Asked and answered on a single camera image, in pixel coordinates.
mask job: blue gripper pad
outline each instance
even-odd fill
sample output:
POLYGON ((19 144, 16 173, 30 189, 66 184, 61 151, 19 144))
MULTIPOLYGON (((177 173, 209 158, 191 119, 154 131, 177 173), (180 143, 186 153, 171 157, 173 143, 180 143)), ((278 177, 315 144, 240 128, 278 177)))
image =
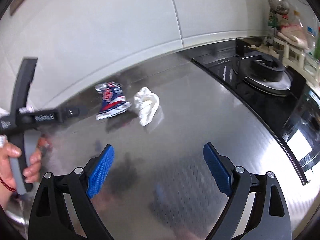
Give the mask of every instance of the blue gripper pad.
POLYGON ((232 194, 232 179, 227 169, 224 167, 222 161, 219 158, 219 153, 212 146, 211 143, 207 143, 203 147, 203 157, 208 165, 208 168, 218 185, 221 193, 230 197, 232 194))
POLYGON ((98 194, 101 190, 101 187, 107 177, 114 158, 115 151, 110 145, 103 153, 98 164, 96 165, 88 179, 88 189, 86 193, 90 199, 92 199, 93 196, 98 194))

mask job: crumpled white napkin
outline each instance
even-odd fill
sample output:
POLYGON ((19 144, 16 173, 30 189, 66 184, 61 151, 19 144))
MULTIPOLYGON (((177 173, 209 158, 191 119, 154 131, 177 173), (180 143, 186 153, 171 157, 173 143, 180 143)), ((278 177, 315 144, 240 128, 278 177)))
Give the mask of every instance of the crumpled white napkin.
POLYGON ((133 97, 135 107, 139 110, 139 119, 142 126, 152 121, 159 107, 159 97, 148 88, 141 88, 133 97))

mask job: black plastic handle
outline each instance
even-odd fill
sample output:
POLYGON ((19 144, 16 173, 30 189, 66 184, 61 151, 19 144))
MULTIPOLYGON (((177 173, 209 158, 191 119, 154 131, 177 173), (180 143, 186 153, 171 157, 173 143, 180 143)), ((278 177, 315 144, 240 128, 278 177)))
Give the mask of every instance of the black plastic handle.
MULTIPOLYGON (((33 81, 37 61, 37 58, 24 58, 20 65, 11 101, 10 115, 13 117, 12 119, 14 122, 17 121, 16 117, 19 109, 26 107, 29 89, 33 81)), ((24 181, 25 177, 22 174, 23 170, 28 166, 25 156, 24 134, 12 134, 8 136, 8 141, 19 147, 22 151, 22 155, 18 159, 11 158, 10 163, 13 177, 17 184, 17 192, 18 194, 23 195, 27 192, 30 192, 33 188, 31 183, 26 183, 24 181)))

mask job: green bottle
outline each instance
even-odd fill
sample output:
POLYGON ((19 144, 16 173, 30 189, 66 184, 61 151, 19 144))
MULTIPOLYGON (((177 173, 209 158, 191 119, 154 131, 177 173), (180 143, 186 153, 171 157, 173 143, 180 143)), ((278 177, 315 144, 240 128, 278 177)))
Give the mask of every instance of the green bottle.
POLYGON ((319 32, 318 32, 318 38, 317 38, 314 57, 316 59, 320 60, 320 27, 319 27, 319 32))

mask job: red string bracelet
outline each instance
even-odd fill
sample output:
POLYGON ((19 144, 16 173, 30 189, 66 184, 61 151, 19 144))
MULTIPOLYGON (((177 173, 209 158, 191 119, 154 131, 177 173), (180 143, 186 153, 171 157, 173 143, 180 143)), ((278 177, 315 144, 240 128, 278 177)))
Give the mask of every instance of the red string bracelet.
POLYGON ((2 183, 3 186, 6 187, 6 189, 10 190, 11 192, 17 192, 17 189, 13 188, 13 187, 9 187, 0 177, 0 182, 2 183))

